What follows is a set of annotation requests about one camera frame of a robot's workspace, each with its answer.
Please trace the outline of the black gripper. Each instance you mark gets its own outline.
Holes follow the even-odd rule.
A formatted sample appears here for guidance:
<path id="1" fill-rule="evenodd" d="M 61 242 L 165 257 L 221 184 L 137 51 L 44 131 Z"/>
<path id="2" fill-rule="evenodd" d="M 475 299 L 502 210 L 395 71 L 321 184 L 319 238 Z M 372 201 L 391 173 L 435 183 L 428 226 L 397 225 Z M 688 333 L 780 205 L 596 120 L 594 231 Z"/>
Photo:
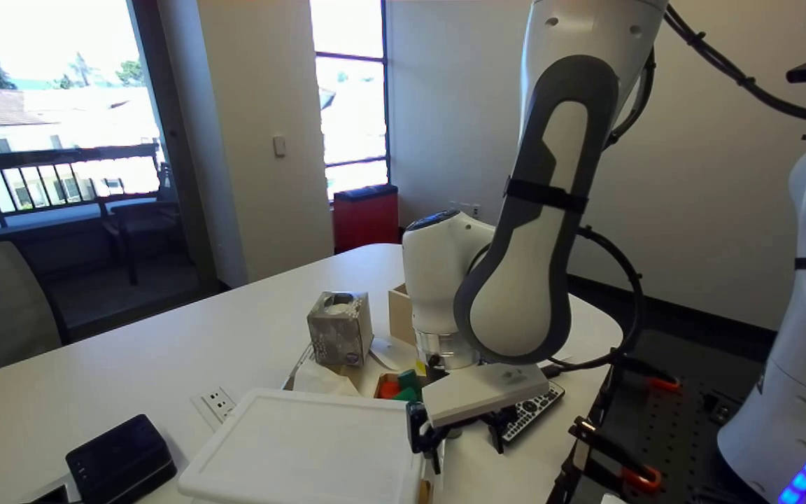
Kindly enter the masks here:
<path id="1" fill-rule="evenodd" d="M 503 407 L 502 411 L 486 411 L 482 415 L 482 422 L 491 429 L 491 443 L 498 453 L 506 450 L 506 429 L 509 422 L 514 421 L 514 408 L 513 407 Z M 440 445 L 457 431 L 457 429 L 464 429 L 471 427 L 471 421 L 460 421 L 460 422 L 451 422 L 451 427 L 430 427 L 428 422 L 428 411 L 422 403 L 408 403 L 405 407 L 405 431 L 408 431 L 408 449 L 414 453 L 422 453 L 435 473 L 443 473 L 440 469 Z"/>

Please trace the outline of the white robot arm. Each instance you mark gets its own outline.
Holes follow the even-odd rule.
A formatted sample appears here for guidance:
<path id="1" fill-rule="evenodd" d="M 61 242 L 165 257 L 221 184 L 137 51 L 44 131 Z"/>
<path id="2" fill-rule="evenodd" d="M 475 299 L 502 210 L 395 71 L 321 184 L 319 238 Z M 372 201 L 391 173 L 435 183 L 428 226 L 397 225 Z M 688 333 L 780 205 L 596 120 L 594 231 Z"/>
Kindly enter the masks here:
<path id="1" fill-rule="evenodd" d="M 533 0 L 520 47 L 520 131 L 493 225 L 461 210 L 404 233 L 412 324 L 430 380 L 405 408 L 430 459 L 454 429 L 506 427 L 548 389 L 570 336 L 569 264 L 598 161 L 642 112 L 670 0 Z"/>

